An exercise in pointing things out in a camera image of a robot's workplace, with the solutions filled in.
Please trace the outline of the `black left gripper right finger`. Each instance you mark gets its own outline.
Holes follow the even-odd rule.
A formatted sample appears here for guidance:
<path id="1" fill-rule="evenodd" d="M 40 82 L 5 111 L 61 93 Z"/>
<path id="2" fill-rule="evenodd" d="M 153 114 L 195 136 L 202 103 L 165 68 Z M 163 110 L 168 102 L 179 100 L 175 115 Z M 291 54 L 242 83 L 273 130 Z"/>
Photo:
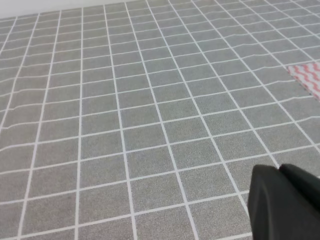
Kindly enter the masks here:
<path id="1" fill-rule="evenodd" d="M 308 200 L 320 199 L 320 179 L 293 164 L 282 164 L 279 171 Z"/>

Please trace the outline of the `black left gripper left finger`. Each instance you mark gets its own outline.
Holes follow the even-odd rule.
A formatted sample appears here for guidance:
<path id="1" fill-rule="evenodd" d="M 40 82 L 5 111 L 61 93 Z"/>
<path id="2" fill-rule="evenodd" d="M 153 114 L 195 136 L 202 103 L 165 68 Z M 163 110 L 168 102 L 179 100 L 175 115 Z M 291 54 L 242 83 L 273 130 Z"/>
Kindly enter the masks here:
<path id="1" fill-rule="evenodd" d="M 279 168 L 253 167 L 247 208 L 254 240 L 320 238 L 320 200 L 305 198 Z"/>

